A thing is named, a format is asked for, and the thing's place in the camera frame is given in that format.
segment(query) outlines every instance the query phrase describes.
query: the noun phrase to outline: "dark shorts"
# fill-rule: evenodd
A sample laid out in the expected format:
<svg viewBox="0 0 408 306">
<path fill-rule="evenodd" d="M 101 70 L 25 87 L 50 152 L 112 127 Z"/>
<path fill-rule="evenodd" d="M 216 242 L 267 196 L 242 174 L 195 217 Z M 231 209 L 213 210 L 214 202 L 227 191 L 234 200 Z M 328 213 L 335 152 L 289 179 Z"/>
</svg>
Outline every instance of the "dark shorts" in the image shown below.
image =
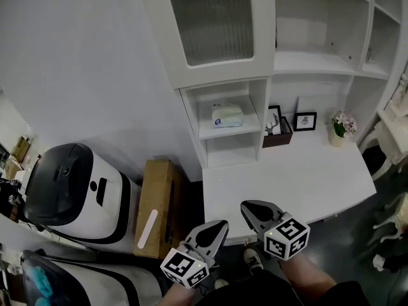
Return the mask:
<svg viewBox="0 0 408 306">
<path fill-rule="evenodd" d="M 369 305 L 360 285 L 354 281 L 340 283 L 332 287 L 317 304 L 330 306 Z M 289 283 L 262 269 L 256 269 L 254 276 L 249 280 L 236 282 L 213 291 L 197 305 L 302 306 Z"/>
</svg>

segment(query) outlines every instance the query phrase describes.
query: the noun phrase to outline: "teal object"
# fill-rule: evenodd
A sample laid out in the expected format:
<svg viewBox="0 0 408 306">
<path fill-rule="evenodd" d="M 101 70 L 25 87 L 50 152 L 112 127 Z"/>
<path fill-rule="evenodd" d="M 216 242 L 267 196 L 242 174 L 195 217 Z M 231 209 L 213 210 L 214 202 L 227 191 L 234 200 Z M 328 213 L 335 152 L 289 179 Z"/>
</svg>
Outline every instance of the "teal object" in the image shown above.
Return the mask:
<svg viewBox="0 0 408 306">
<path fill-rule="evenodd" d="M 37 299 L 35 306 L 51 306 L 51 302 L 46 298 Z"/>
<path fill-rule="evenodd" d="M 45 274 L 44 269 L 36 266 L 30 270 L 30 278 L 34 281 L 37 289 L 41 291 L 45 298 L 50 298 L 54 292 L 52 291 L 52 287 L 50 282 L 48 281 L 47 275 Z"/>
</svg>

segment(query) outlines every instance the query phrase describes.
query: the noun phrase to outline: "picture frame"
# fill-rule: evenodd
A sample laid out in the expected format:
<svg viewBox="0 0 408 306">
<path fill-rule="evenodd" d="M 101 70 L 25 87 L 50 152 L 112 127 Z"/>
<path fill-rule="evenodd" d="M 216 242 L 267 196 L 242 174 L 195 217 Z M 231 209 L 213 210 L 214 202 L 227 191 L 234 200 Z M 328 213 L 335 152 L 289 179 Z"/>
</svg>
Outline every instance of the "picture frame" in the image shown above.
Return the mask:
<svg viewBox="0 0 408 306">
<path fill-rule="evenodd" d="M 266 116 L 265 136 L 283 134 L 282 114 L 279 105 L 270 105 Z"/>
<path fill-rule="evenodd" d="M 293 131 L 315 130 L 316 120 L 317 112 L 296 112 L 293 116 Z"/>
</svg>

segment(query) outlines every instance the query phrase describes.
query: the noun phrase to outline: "cabinet door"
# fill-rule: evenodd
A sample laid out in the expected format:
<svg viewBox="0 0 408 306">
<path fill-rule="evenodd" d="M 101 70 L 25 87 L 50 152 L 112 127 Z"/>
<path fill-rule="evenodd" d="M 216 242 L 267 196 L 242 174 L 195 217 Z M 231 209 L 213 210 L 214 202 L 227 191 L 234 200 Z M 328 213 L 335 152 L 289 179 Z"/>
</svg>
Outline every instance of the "cabinet door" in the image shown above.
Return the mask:
<svg viewBox="0 0 408 306">
<path fill-rule="evenodd" d="M 274 0 L 143 0 L 173 89 L 273 73 Z"/>
</svg>

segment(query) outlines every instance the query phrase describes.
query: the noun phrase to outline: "shoe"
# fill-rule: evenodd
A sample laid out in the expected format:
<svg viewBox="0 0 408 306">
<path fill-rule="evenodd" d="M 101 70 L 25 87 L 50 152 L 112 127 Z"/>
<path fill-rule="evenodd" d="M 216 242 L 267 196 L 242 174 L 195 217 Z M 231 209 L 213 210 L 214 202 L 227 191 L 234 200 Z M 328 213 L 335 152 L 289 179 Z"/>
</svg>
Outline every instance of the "shoe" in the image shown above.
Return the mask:
<svg viewBox="0 0 408 306">
<path fill-rule="evenodd" d="M 381 257 L 378 254 L 376 254 L 374 256 L 374 259 L 372 260 L 372 264 L 380 272 L 384 271 L 384 262 L 385 262 L 385 258 Z"/>
<path fill-rule="evenodd" d="M 227 281 L 225 281 L 224 279 L 217 279 L 214 282 L 215 290 L 217 290 L 219 288 L 222 288 L 222 287 L 225 287 L 225 286 L 229 286 L 229 283 Z"/>
<path fill-rule="evenodd" d="M 254 268 L 263 269 L 263 265 L 261 263 L 261 259 L 259 258 L 258 253 L 251 248 L 248 248 L 245 250 L 244 260 L 245 260 L 245 263 L 249 265 L 249 270 L 251 271 L 251 274 Z"/>
</svg>

